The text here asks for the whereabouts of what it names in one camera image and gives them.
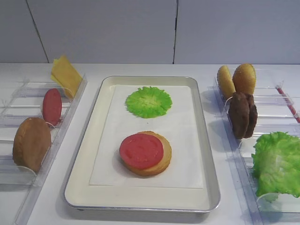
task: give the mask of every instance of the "yellow cheese slice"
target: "yellow cheese slice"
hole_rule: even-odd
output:
[[[59,60],[53,61],[51,74],[52,80],[61,87],[66,88],[64,90],[66,96],[68,98],[74,98],[82,81],[82,77],[71,65],[65,55],[62,55]]]

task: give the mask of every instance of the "white countertop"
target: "white countertop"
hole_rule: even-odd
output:
[[[218,106],[210,90],[220,65],[130,65],[130,64],[74,64],[81,74],[86,74],[88,84],[69,129],[57,153],[40,196],[29,218],[28,225],[125,225],[144,224],[207,224],[207,225],[249,225],[250,217],[239,180],[233,180],[230,160],[225,149],[229,142],[221,120],[216,119]],[[33,81],[50,80],[52,64],[0,64],[2,80]],[[285,80],[284,90],[290,96],[300,96],[298,71],[300,65],[255,65],[256,69],[274,69],[276,75]],[[219,207],[205,216],[128,212],[78,211],[70,208],[63,199],[63,189],[75,152],[77,140],[87,119],[93,98],[102,80],[112,75],[189,76],[197,80],[212,154],[221,191]]]

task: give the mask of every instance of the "tray rim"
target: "tray rim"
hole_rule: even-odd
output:
[[[117,207],[113,207],[113,206],[81,206],[81,205],[74,205],[74,204],[72,204],[71,202],[68,201],[68,198],[66,197],[66,190],[67,190],[67,187],[68,187],[68,183],[69,183],[69,180],[70,180],[73,168],[75,166],[75,162],[76,162],[76,159],[77,159],[77,156],[78,156],[78,153],[79,153],[82,141],[83,141],[85,133],[86,133],[86,131],[88,129],[88,126],[89,126],[89,123],[90,123],[90,119],[92,117],[92,113],[93,113],[95,105],[97,103],[97,99],[99,97],[101,88],[102,88],[103,84],[108,79],[120,78],[120,77],[131,78],[131,79],[133,79],[133,78],[142,78],[142,79],[146,79],[146,78],[150,78],[150,79],[185,78],[185,79],[192,80],[192,82],[194,82],[196,84],[197,97],[199,97],[199,105],[201,106],[201,109],[202,109],[202,102],[201,102],[201,96],[200,96],[198,82],[197,82],[196,79],[194,79],[192,77],[189,77],[189,76],[143,76],[143,75],[139,75],[139,76],[135,76],[135,75],[117,76],[117,75],[112,75],[112,76],[107,76],[106,78],[104,78],[102,80],[102,82],[101,82],[101,84],[100,84],[100,86],[99,86],[99,88],[98,88],[95,96],[94,96],[92,107],[90,108],[89,114],[88,114],[88,116],[86,118],[85,126],[83,128],[84,131],[82,132],[82,136],[81,136],[81,139],[80,139],[79,144],[78,144],[78,149],[76,149],[76,155],[74,156],[74,160],[72,162],[72,166],[70,167],[70,171],[68,173],[67,180],[65,181],[65,185],[64,185],[64,188],[63,188],[63,198],[64,198],[65,202],[70,207],[78,209],[78,210],[104,210],[104,211],[117,210],[117,211],[148,211],[148,212],[182,212],[182,213],[200,213],[200,214],[202,214],[202,213],[209,213],[209,212],[215,210],[220,205],[221,192],[220,192],[218,177],[217,177],[216,168],[215,168],[215,164],[214,164],[214,159],[213,159],[213,156],[212,156],[211,145],[210,145],[210,140],[209,140],[209,136],[208,136],[208,131],[207,131],[207,126],[206,126],[206,121],[205,121],[203,110],[202,110],[201,115],[197,115],[197,117],[201,116],[200,119],[202,119],[203,123],[204,123],[205,138],[207,139],[207,142],[209,144],[209,150],[208,151],[210,152],[210,157],[211,157],[211,160],[213,162],[213,165],[212,165],[213,171],[212,172],[213,172],[213,175],[214,175],[214,177],[216,178],[216,181],[217,181],[217,195],[218,195],[218,198],[217,198],[216,204],[214,204],[212,207],[210,207],[207,210],[197,210],[197,209],[146,208],[146,207],[123,207],[123,206],[117,206]]]

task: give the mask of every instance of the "white paper liner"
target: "white paper liner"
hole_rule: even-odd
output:
[[[143,119],[128,112],[125,106],[128,95],[139,87],[115,87],[90,185],[203,188],[200,143],[190,88],[157,86],[170,94],[172,107],[164,116]],[[164,136],[170,142],[172,159],[161,174],[142,178],[122,164],[119,147],[127,136],[147,130]]]

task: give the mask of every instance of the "plastic holder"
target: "plastic holder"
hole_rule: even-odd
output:
[[[1,84],[3,85],[1,91],[5,92],[6,96],[1,99],[0,104],[0,201],[12,205],[5,213],[7,218],[2,220],[4,225],[27,224],[86,84],[86,77],[83,76],[76,96],[72,100],[68,99],[64,89],[54,82],[23,80],[9,85]],[[39,172],[35,174],[27,167],[14,164],[12,159],[14,135],[26,118],[43,117],[42,102],[45,93],[51,88],[56,88],[60,92],[62,115],[56,126],[49,124],[52,144],[42,161]]]
[[[231,152],[227,153],[230,167],[237,168],[235,180],[241,182],[247,204],[242,204],[251,216],[254,225],[266,225],[286,222],[299,222],[300,199],[292,195],[269,193],[260,197],[255,195],[257,190],[256,180],[252,176],[253,159],[256,140],[263,134],[271,132],[287,132],[300,137],[299,113],[293,108],[293,98],[283,92],[283,82],[274,84],[274,87],[256,87],[254,101],[257,107],[258,120],[252,137],[237,140],[232,132],[231,121],[228,116],[230,99],[225,100],[219,89],[217,79],[214,82],[214,93],[219,106],[219,117],[222,119],[227,133]]]

